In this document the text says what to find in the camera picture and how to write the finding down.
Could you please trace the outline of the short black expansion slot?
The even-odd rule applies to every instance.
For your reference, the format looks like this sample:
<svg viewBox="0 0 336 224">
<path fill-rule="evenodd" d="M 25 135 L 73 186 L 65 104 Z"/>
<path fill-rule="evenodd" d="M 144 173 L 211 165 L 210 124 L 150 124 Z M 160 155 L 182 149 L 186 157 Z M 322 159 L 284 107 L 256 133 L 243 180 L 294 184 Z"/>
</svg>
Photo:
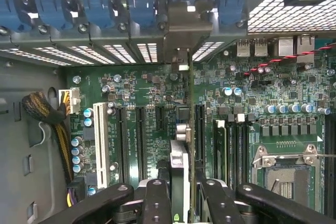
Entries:
<svg viewBox="0 0 336 224">
<path fill-rule="evenodd" d="M 166 129 L 166 125 L 165 125 L 165 108 L 163 105 L 158 105 L 155 107 L 155 118 L 156 118 L 156 130 L 164 131 Z"/>
</svg>

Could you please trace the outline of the silver USB port block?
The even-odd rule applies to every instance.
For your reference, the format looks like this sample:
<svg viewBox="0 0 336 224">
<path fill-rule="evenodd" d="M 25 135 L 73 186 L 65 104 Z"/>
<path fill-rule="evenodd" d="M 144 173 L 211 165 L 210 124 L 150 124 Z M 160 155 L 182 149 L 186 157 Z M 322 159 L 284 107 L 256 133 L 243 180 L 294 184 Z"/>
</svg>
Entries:
<svg viewBox="0 0 336 224">
<path fill-rule="evenodd" d="M 236 43 L 237 57 L 249 57 L 250 56 L 250 40 L 240 39 Z"/>
<path fill-rule="evenodd" d="M 268 44 L 265 39 L 255 39 L 254 49 L 255 49 L 255 57 L 268 56 Z"/>
</svg>

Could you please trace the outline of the green motherboard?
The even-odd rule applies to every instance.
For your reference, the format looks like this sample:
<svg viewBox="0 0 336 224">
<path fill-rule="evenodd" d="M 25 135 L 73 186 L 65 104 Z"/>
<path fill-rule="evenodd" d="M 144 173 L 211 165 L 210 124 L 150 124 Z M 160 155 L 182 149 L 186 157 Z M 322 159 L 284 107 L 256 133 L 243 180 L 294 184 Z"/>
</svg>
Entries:
<svg viewBox="0 0 336 224">
<path fill-rule="evenodd" d="M 318 154 L 336 153 L 332 133 L 336 112 L 336 40 L 315 39 L 314 50 L 263 63 L 259 57 L 237 57 L 236 49 L 215 55 L 211 61 L 194 63 L 194 111 L 205 105 L 205 160 L 207 178 L 223 180 L 229 188 L 229 120 L 238 116 L 247 124 L 247 181 L 260 145 L 270 153 L 301 152 L 308 144 Z M 135 108 L 146 112 L 148 178 L 157 178 L 157 163 L 169 161 L 171 141 L 186 139 L 186 82 L 169 65 L 84 67 L 68 71 L 72 89 L 80 91 L 80 113 L 70 117 L 72 163 L 75 177 L 84 177 L 86 197 L 97 187 L 93 104 L 104 102 L 108 115 L 110 185 L 119 178 L 119 142 L 116 108 L 125 107 L 129 173 L 132 186 L 139 180 Z M 155 107 L 165 108 L 164 131 L 156 130 Z M 336 206 L 335 165 L 319 157 L 321 164 L 321 210 L 333 214 Z"/>
</svg>

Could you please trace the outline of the grey open PC case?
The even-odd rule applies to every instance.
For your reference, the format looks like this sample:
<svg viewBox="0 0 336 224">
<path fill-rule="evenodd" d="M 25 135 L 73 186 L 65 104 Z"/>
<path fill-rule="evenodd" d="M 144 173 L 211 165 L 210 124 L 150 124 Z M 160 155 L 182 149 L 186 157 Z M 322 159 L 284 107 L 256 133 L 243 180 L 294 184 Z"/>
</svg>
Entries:
<svg viewBox="0 0 336 224">
<path fill-rule="evenodd" d="M 297 37 L 336 40 L 336 0 L 245 0 L 245 17 L 220 26 L 216 0 L 154 0 L 155 22 L 135 23 L 128 0 L 112 0 L 115 26 L 101 29 L 87 20 L 82 0 L 67 0 L 73 28 L 57 30 L 39 18 L 35 0 L 22 0 L 31 30 L 17 33 L 0 26 L 0 224 L 39 224 L 68 208 L 67 186 L 74 178 L 70 117 L 59 104 L 58 90 L 72 89 L 68 71 L 84 67 L 169 65 L 164 48 L 168 5 L 186 2 L 189 12 L 201 4 L 202 20 L 212 24 L 209 37 L 193 53 L 196 62 L 211 61 L 240 39 L 265 39 L 263 63 L 296 56 Z M 184 141 L 171 141 L 172 224 L 185 224 Z"/>
</svg>

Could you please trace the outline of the white power connector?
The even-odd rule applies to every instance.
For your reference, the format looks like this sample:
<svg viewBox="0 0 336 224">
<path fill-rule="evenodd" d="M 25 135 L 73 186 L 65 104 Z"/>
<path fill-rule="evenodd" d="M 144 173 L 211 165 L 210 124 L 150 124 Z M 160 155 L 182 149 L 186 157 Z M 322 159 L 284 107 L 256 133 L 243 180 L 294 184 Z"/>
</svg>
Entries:
<svg viewBox="0 0 336 224">
<path fill-rule="evenodd" d="M 66 115 L 80 113 L 80 91 L 79 89 L 58 90 L 59 104 L 65 106 Z"/>
</svg>

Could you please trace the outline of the blue card retention clip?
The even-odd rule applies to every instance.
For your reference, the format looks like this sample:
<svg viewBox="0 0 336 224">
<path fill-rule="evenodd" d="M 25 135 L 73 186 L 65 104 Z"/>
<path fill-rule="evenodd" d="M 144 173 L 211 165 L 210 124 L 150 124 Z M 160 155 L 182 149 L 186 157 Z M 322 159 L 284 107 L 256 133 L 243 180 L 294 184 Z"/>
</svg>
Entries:
<svg viewBox="0 0 336 224">
<path fill-rule="evenodd" d="M 67 0 L 35 0 L 35 3 L 43 23 L 57 30 L 73 28 L 72 14 Z"/>
<path fill-rule="evenodd" d="M 216 0 L 219 25 L 230 26 L 242 21 L 244 5 L 245 0 Z"/>
<path fill-rule="evenodd" d="M 22 0 L 0 0 L 0 26 L 17 33 L 31 30 L 31 20 Z"/>
<path fill-rule="evenodd" d="M 155 22 L 154 0 L 128 0 L 131 19 L 140 27 L 148 28 Z"/>
<path fill-rule="evenodd" d="M 87 20 L 101 29 L 115 26 L 112 0 L 82 0 Z"/>
</svg>

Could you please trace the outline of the white PCI expansion slot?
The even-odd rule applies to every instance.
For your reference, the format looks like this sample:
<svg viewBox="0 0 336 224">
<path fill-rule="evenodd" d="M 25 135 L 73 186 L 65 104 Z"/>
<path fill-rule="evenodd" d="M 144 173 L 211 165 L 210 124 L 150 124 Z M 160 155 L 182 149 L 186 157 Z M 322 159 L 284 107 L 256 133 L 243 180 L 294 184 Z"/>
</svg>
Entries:
<svg viewBox="0 0 336 224">
<path fill-rule="evenodd" d="M 98 189 L 107 188 L 109 175 L 108 115 L 104 102 L 93 104 L 96 175 Z"/>
</svg>

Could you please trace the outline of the metal CPU socket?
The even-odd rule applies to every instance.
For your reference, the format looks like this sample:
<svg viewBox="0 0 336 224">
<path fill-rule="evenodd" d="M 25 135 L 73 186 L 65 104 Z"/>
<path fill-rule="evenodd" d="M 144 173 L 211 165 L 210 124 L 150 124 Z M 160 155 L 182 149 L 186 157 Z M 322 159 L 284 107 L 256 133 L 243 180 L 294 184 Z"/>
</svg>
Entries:
<svg viewBox="0 0 336 224">
<path fill-rule="evenodd" d="M 295 153 L 270 153 L 256 149 L 251 182 L 316 211 L 321 210 L 321 164 L 315 145 Z"/>
</svg>

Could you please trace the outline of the long black expansion slot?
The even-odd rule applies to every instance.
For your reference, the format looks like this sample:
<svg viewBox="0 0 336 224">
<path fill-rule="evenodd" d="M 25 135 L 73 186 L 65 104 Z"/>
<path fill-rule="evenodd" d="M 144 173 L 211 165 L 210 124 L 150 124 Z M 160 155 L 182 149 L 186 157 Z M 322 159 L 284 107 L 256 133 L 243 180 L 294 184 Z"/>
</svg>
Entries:
<svg viewBox="0 0 336 224">
<path fill-rule="evenodd" d="M 147 170 L 147 153 L 146 153 L 146 112 L 144 106 L 137 106 L 135 108 L 136 120 L 136 139 L 138 152 L 138 169 L 139 180 L 148 178 Z"/>
<path fill-rule="evenodd" d="M 205 105 L 195 106 L 195 144 L 196 159 L 204 163 L 205 160 Z"/>
<path fill-rule="evenodd" d="M 117 140 L 119 142 L 119 178 L 123 183 L 130 182 L 129 151 L 127 136 L 127 113 L 125 107 L 116 108 Z"/>
</svg>

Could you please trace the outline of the black RAM slot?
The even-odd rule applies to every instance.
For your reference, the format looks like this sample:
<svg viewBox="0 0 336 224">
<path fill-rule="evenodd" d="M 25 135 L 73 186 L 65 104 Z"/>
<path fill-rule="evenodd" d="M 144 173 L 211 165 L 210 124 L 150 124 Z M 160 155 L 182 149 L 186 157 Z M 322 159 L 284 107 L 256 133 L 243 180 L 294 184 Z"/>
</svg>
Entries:
<svg viewBox="0 0 336 224">
<path fill-rule="evenodd" d="M 239 121 L 238 116 L 229 120 L 229 183 L 232 189 L 247 181 L 248 157 L 247 124 Z"/>
</svg>

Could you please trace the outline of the silver ethernet port block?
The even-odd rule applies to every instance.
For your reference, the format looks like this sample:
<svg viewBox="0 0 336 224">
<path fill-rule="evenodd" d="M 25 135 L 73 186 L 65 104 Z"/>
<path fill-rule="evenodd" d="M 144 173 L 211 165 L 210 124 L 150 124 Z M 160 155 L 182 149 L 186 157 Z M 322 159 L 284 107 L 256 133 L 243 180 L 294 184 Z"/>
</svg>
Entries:
<svg viewBox="0 0 336 224">
<path fill-rule="evenodd" d="M 315 37 L 304 34 L 297 37 L 297 54 L 307 55 L 314 50 Z"/>
</svg>

